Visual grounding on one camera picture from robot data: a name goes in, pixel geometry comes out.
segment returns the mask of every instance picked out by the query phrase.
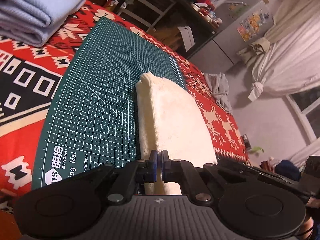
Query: pile of clothes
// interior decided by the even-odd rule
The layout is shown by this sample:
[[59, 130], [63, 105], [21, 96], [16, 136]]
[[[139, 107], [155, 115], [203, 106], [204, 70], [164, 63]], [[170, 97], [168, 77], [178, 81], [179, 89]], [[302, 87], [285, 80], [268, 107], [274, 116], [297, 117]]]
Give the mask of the pile of clothes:
[[0, 0], [0, 35], [42, 47], [85, 0]]

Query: curtain knot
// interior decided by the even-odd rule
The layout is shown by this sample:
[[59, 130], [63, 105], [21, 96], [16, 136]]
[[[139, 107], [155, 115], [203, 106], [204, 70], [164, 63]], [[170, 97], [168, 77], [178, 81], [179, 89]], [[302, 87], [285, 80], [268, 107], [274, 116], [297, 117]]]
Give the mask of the curtain knot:
[[263, 91], [263, 84], [260, 82], [255, 82], [251, 86], [251, 93], [248, 96], [248, 98], [250, 99], [250, 101], [253, 102], [261, 95], [262, 91]]

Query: refrigerator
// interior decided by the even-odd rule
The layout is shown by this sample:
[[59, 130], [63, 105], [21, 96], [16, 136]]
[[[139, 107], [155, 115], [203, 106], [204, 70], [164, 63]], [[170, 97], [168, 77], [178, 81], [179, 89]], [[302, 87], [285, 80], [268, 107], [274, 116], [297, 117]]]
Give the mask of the refrigerator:
[[204, 73], [230, 69], [241, 61], [237, 52], [273, 26], [273, 17], [262, 0], [226, 0], [215, 14], [222, 19], [217, 34], [189, 59]]

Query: gray ribbed panel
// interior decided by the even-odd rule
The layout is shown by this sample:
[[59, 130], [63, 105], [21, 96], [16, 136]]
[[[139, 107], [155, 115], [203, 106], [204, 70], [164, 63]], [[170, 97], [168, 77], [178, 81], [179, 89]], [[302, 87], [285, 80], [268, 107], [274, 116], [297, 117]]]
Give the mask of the gray ribbed panel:
[[70, 240], [245, 240], [226, 228], [209, 207], [186, 196], [133, 196], [109, 207], [87, 232]]

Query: curtain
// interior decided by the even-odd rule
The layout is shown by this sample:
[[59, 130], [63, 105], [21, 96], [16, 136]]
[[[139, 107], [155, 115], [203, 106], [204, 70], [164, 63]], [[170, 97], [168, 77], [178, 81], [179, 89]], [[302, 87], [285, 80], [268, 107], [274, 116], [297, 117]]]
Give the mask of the curtain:
[[283, 96], [320, 86], [320, 11], [295, 32], [258, 57], [252, 70], [249, 95], [256, 100], [264, 90]]
[[306, 162], [309, 156], [320, 156], [320, 138], [318, 138], [313, 143], [309, 144], [307, 147], [304, 147], [302, 150], [296, 152], [290, 158], [291, 161], [296, 167], [300, 167]]
[[320, 9], [320, 0], [284, 0], [273, 17], [274, 25], [264, 37], [238, 52], [247, 67], [257, 66], [259, 56], [270, 49], [271, 44], [279, 41], [296, 30]]

